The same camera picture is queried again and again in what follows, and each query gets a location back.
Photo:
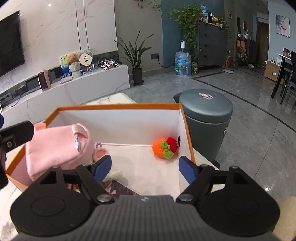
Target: blue gripper pad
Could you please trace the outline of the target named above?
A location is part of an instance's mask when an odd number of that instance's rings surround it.
[[[91,166],[90,172],[94,176],[94,178],[98,181],[98,183],[101,184],[101,182],[107,176],[107,174],[111,170],[111,164],[112,164],[111,156],[105,155]]]
[[[179,171],[189,184],[191,184],[198,175],[197,166],[185,156],[179,158]]]

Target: gray trash can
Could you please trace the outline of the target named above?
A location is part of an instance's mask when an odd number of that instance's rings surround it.
[[[219,166],[216,157],[233,112],[231,101],[211,90],[191,89],[181,93],[179,102],[183,106],[193,148]]]

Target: power cord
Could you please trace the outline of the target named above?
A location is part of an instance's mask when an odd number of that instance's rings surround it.
[[[168,66],[168,67],[164,67],[164,66],[162,66],[161,63],[159,62],[159,57],[157,58],[157,60],[158,60],[159,65],[160,65],[161,67],[163,67],[163,68],[169,68],[169,67],[172,67],[172,66],[175,65],[175,62],[174,62],[172,65],[170,65],[170,66]]]
[[[22,95],[20,95],[19,99],[17,100],[17,102],[16,102],[13,106],[9,106],[9,105],[8,105],[10,102],[7,103],[7,107],[8,107],[8,108],[11,108],[11,107],[16,106],[16,105],[18,104],[18,102],[20,101],[21,96],[22,96]]]

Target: dining table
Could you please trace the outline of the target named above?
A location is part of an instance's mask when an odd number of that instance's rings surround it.
[[[274,85],[274,89],[271,94],[272,99],[274,98],[277,90],[279,89],[279,84],[281,83],[281,79],[284,77],[284,68],[290,69],[290,67],[293,65],[293,63],[289,57],[286,57],[286,56],[279,54],[279,53],[278,53],[278,55],[280,57],[282,57],[282,60],[281,60],[281,67],[279,69],[279,74],[278,74],[278,77],[276,78],[276,84]]]

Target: potted plant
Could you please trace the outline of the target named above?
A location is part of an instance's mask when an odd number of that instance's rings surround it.
[[[148,38],[150,38],[151,36],[154,35],[154,34],[151,34],[150,36],[145,38],[144,41],[141,43],[141,45],[138,47],[137,40],[138,40],[140,32],[141,32],[141,30],[138,33],[138,36],[136,38],[134,46],[132,46],[131,43],[129,42],[129,47],[128,47],[125,44],[125,42],[122,40],[122,38],[119,36],[118,36],[118,38],[120,39],[120,42],[114,40],[116,43],[118,43],[120,46],[122,46],[125,50],[124,53],[126,54],[127,58],[125,58],[125,57],[121,57],[121,58],[127,59],[133,67],[132,73],[133,73],[133,84],[134,85],[143,85],[143,83],[144,83],[144,81],[142,81],[142,68],[141,68],[142,54],[145,51],[147,51],[148,49],[151,49],[151,47],[143,47],[143,44]]]
[[[186,49],[191,55],[191,73],[198,73],[198,58],[194,54],[194,49],[201,51],[199,44],[195,41],[195,36],[198,33],[197,22],[199,21],[202,12],[196,5],[189,5],[182,10],[173,8],[169,13],[170,19],[173,19],[180,25],[181,35],[186,42]]]

